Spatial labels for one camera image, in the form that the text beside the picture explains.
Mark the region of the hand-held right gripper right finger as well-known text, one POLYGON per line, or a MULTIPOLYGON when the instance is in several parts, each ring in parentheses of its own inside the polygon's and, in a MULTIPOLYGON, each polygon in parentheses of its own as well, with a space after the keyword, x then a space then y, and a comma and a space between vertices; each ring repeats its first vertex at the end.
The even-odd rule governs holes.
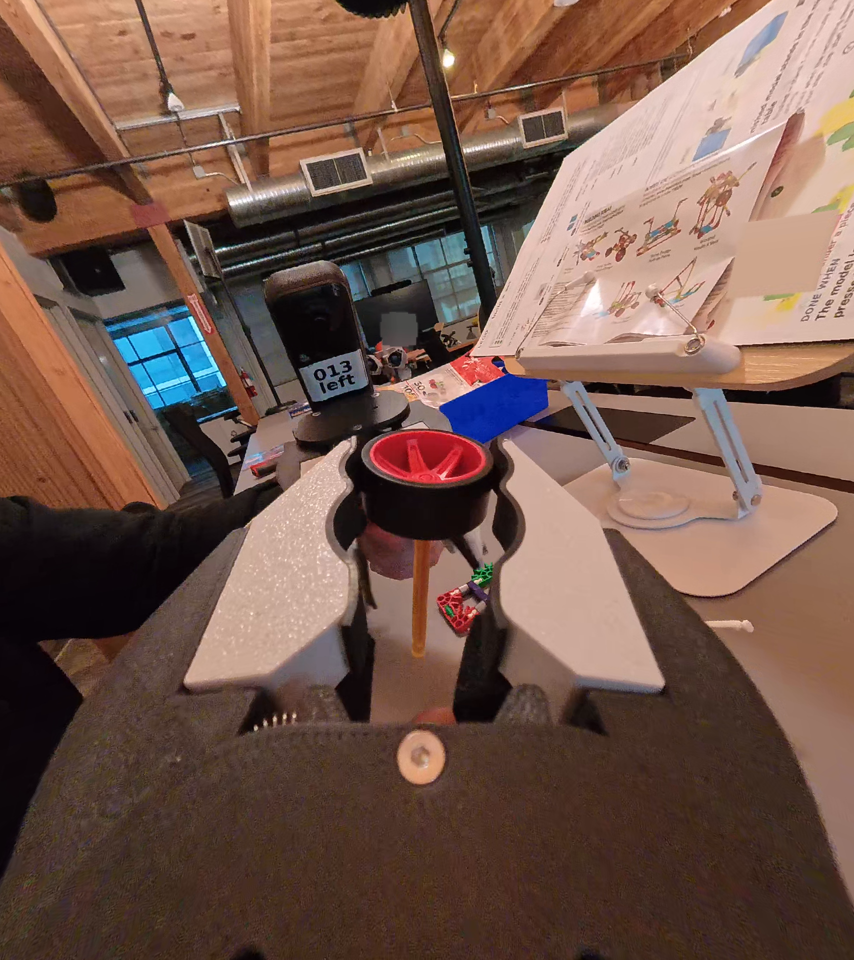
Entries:
POLYGON ((516 690, 552 722, 595 692, 661 695, 666 681, 605 530, 509 439, 490 448, 495 485, 487 602, 456 681, 460 722, 492 722, 516 690))

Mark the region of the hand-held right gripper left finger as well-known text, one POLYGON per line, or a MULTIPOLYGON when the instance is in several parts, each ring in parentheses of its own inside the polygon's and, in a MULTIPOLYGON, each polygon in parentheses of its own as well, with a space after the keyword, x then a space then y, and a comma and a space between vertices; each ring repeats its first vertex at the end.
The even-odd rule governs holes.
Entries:
POLYGON ((292 713, 327 687, 351 720, 371 719, 374 641, 354 546, 366 517, 349 474, 358 454, 356 439, 342 441, 248 525, 186 690, 263 690, 292 713))

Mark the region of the red black toy wheel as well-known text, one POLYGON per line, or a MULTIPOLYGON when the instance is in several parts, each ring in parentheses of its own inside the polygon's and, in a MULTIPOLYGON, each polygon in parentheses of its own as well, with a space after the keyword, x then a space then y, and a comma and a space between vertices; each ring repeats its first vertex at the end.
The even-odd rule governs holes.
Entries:
POLYGON ((493 455, 486 446, 423 428, 368 441, 355 484, 371 523, 397 537, 439 542, 481 524, 494 482, 493 455))

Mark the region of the plain blue plastic bin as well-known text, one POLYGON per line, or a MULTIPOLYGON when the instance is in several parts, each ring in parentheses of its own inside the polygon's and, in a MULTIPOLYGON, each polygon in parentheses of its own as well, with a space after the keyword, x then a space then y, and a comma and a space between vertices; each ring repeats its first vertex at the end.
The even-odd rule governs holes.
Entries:
POLYGON ((487 444, 549 406, 548 382, 505 373, 440 405, 452 431, 487 444))

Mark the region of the person's left forearm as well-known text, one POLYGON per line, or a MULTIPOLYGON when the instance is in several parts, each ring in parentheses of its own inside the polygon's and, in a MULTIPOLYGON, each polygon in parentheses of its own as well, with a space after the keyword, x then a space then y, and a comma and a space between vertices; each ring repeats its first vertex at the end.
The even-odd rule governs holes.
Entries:
POLYGON ((134 631, 279 496, 266 482, 204 506, 141 512, 0 497, 0 642, 134 631))

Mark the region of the person's left hand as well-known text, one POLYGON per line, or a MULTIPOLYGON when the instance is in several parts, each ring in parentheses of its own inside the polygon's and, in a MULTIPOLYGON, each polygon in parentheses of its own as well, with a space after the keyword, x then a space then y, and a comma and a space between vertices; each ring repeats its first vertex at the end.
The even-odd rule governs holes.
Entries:
POLYGON ((374 573, 393 581, 414 578, 417 543, 391 534, 368 522, 358 538, 358 547, 374 573))

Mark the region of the black computer monitor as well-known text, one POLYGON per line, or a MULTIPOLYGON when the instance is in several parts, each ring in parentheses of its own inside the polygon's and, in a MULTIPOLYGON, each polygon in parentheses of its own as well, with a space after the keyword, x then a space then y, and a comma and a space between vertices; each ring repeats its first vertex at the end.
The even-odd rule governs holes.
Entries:
POLYGON ((371 349, 416 347, 439 322, 433 296, 424 280, 371 295, 353 303, 363 340, 371 349))

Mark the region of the red green connector piece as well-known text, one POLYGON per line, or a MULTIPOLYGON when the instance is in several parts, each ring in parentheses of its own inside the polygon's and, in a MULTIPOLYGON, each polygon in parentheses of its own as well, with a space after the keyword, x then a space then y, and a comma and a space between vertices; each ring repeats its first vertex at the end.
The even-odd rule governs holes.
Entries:
POLYGON ((486 610, 492 580, 493 564, 487 562, 475 568, 466 583, 435 598, 438 612, 456 636, 465 638, 486 610))

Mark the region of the white air vent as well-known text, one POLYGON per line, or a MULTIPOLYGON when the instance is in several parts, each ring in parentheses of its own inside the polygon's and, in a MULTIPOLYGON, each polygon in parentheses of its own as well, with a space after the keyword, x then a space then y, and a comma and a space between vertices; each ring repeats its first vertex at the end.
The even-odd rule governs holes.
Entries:
POLYGON ((301 159, 302 177, 312 198, 341 194, 373 185, 362 149, 343 150, 301 159))
POLYGON ((524 150, 538 149, 568 139, 567 114, 562 106, 522 113, 516 122, 524 150))

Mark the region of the printed toy packaging bag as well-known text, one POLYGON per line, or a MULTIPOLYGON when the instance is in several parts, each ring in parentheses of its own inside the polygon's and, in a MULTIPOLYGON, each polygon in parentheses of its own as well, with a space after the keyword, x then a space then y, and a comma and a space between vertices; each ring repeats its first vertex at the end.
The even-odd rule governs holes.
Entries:
POLYGON ((397 392, 408 402, 420 402, 433 409, 484 386, 505 374, 503 366, 489 357, 466 354, 451 363, 385 387, 397 392))

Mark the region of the black office chair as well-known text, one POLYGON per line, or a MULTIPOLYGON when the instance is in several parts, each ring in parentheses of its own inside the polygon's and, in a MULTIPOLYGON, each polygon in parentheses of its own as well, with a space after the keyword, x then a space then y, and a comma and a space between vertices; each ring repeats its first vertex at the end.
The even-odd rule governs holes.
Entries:
POLYGON ((171 428, 210 466, 217 477, 220 493, 229 499, 234 492, 234 478, 229 457, 203 430, 191 408, 185 404, 173 404, 164 409, 164 416, 171 428))

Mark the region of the white document stand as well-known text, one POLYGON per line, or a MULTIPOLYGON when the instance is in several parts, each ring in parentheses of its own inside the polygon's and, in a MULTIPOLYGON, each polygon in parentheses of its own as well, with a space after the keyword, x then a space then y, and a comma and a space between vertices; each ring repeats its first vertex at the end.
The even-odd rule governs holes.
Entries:
POLYGON ((513 374, 562 382, 605 466, 569 491, 620 531, 682 594, 735 594, 836 521, 826 498, 767 489, 735 423, 724 389, 782 391, 839 374, 854 342, 739 349, 704 333, 599 345, 526 346, 505 360, 513 374), (692 467, 630 458, 589 398, 587 383, 690 390, 727 479, 692 467))

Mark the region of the black metal pole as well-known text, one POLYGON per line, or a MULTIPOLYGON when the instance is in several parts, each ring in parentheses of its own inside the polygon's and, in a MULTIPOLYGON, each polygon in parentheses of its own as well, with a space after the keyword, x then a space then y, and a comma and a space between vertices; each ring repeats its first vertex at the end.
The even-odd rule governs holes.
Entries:
POLYGON ((456 125, 453 103, 446 83, 441 48, 434 32, 433 15, 428 3, 409 1, 408 7, 434 119, 444 150, 460 228, 464 234, 478 290, 479 322, 484 326, 496 304, 496 290, 490 260, 484 245, 481 222, 471 190, 469 170, 456 125))

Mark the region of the silver ventilation duct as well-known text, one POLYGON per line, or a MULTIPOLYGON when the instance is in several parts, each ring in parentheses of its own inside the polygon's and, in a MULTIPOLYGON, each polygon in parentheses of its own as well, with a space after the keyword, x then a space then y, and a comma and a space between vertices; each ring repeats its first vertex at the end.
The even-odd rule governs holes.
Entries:
MULTIPOLYGON (((570 152, 625 114, 630 107, 628 102, 614 102, 567 113, 568 139, 532 150, 522 148, 517 121, 497 130, 468 135, 462 139, 460 145, 469 178, 474 179, 480 171, 544 157, 552 158, 570 152)), ((371 198, 404 187, 422 186, 449 179, 441 142, 365 157, 373 184, 340 194, 312 198, 301 174, 300 163, 294 173, 259 178, 248 187, 230 188, 225 192, 230 220, 239 229, 253 227, 297 214, 371 198)))

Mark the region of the black wall speaker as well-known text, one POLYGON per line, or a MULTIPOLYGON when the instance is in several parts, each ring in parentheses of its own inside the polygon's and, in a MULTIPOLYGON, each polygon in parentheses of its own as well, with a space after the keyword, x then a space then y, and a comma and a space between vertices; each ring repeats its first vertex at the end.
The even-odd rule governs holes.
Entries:
POLYGON ((64 277, 81 295, 94 298, 124 292, 126 285, 109 252, 100 246, 74 249, 56 258, 64 277))

